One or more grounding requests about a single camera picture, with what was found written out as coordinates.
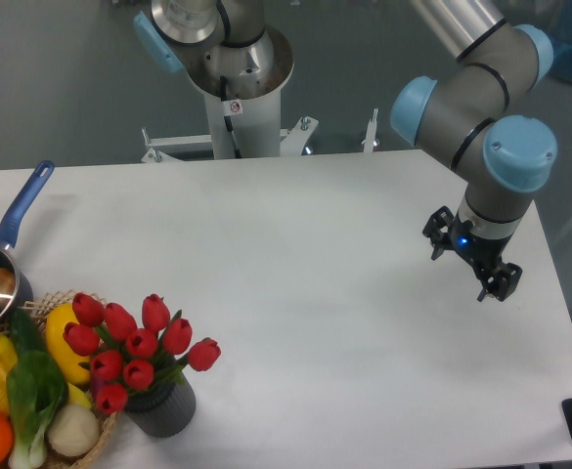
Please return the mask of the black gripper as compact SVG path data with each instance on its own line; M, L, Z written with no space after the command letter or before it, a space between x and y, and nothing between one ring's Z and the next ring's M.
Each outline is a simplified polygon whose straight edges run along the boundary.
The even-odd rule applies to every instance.
M516 264L502 261L502 253L514 234L513 222L494 223L461 212L454 219L451 210L442 206L429 217L422 234L432 246L432 261L445 251L454 249L476 269L476 277L481 283L478 302L487 296L503 302L515 291L522 269Z

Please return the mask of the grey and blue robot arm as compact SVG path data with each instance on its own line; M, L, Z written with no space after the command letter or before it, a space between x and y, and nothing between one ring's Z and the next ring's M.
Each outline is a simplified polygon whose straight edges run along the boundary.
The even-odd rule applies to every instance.
M433 259L457 253L480 282L479 296L504 301L522 270L503 252L558 154L545 123L507 110L550 70L553 46L535 26L510 25L491 1L413 6L461 68L443 83L410 81L392 106L391 126L466 182L459 208L439 208L422 233Z

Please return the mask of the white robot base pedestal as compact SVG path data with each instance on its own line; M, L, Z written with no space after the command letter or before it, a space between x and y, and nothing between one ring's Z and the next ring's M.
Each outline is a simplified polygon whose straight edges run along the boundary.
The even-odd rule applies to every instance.
M153 1L135 33L166 72L186 72L202 94L216 159L303 155L318 126L282 130L282 90L294 68L286 37L261 1Z

